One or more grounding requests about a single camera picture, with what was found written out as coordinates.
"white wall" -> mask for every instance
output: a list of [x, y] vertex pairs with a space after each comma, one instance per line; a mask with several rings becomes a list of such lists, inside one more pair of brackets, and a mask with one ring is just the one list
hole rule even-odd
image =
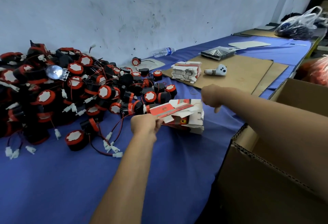
[[278, 0], [0, 0], [0, 53], [74, 47], [111, 61], [267, 24]]
[[279, 20], [282, 19], [285, 15], [292, 12], [304, 13], [310, 0], [286, 0], [286, 3], [281, 11]]

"printed label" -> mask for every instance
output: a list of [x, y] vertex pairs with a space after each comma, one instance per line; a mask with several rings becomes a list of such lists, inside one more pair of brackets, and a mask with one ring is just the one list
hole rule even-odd
[[167, 55], [169, 56], [170, 54], [172, 54], [172, 50], [171, 48], [166, 48], [167, 49]]

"plastic bag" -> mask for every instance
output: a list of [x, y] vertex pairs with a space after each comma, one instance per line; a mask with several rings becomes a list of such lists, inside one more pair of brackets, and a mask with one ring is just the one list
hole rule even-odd
[[309, 82], [328, 87], [328, 55], [312, 64], [308, 75]]
[[317, 28], [314, 25], [315, 20], [321, 15], [322, 8], [316, 6], [301, 16], [295, 16], [287, 19], [277, 29], [275, 34], [278, 37], [292, 38], [295, 40], [309, 40], [314, 35], [314, 30]]
[[236, 50], [238, 50], [238, 48], [235, 47], [228, 48], [228, 47], [219, 46], [213, 49], [202, 51], [200, 52], [200, 54], [202, 56], [213, 58], [215, 60], [221, 60], [233, 56], [234, 54], [236, 54]]

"blue table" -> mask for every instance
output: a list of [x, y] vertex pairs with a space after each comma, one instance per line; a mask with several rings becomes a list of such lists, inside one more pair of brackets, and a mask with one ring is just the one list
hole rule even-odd
[[[241, 50], [238, 54], [271, 59], [289, 65], [289, 68], [261, 95], [264, 98], [289, 77], [310, 49], [310, 42], [306, 41], [229, 36], [178, 50], [173, 55], [159, 60], [166, 63], [162, 69], [167, 69], [177, 61], [187, 61], [197, 56], [200, 51], [246, 40], [258, 40], [272, 45]], [[200, 98], [199, 90], [171, 81], [167, 77], [164, 81], [176, 85], [177, 98]], [[204, 208], [230, 139], [244, 124], [225, 107], [218, 114], [214, 114], [213, 109], [207, 106], [204, 106], [204, 111], [205, 131], [202, 136], [164, 126], [159, 131], [158, 140], [154, 145], [142, 223], [191, 224]], [[83, 119], [86, 117], [81, 117], [69, 126], [59, 127], [62, 136], [65, 137], [72, 130], [79, 130], [79, 123]], [[107, 134], [118, 120], [118, 115], [107, 112], [101, 123], [103, 133]], [[56, 140], [53, 130], [50, 132], [51, 138], [36, 147], [35, 155], [22, 148], [20, 156], [13, 160], [5, 157], [7, 139], [1, 139], [1, 223], [88, 223], [110, 184], [120, 159], [102, 156], [90, 146], [79, 152], [71, 152], [63, 138]], [[127, 120], [116, 146], [124, 152], [131, 137], [130, 124]], [[13, 149], [16, 149], [19, 143], [18, 136], [14, 135], [11, 139]], [[94, 144], [103, 150], [100, 138], [96, 139]]]

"plastic water bottle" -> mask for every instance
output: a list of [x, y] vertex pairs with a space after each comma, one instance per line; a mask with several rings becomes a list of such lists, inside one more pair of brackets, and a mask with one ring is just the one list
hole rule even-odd
[[161, 57], [161, 56], [169, 56], [175, 52], [175, 49], [172, 48], [164, 48], [164, 49], [158, 49], [153, 52], [154, 57]]

